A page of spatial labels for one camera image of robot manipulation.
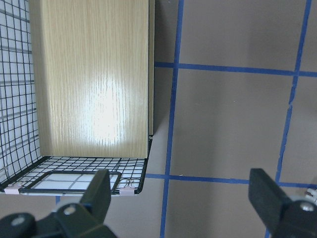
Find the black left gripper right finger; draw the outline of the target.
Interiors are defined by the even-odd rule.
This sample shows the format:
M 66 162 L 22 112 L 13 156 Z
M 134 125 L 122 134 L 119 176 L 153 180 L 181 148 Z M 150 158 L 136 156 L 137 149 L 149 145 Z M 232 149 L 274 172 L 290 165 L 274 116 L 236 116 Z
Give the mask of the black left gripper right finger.
M 317 236 L 316 197 L 289 197 L 263 169 L 252 168 L 248 199 L 272 238 Z

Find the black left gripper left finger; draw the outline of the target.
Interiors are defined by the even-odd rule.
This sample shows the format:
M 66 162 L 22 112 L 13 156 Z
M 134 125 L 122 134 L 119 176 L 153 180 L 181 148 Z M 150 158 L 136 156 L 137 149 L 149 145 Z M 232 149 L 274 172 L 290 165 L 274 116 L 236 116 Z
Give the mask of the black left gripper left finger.
M 108 170 L 97 171 L 78 203 L 68 203 L 36 220 L 26 212 L 0 220 L 2 238 L 115 238 L 104 224 L 111 202 Z

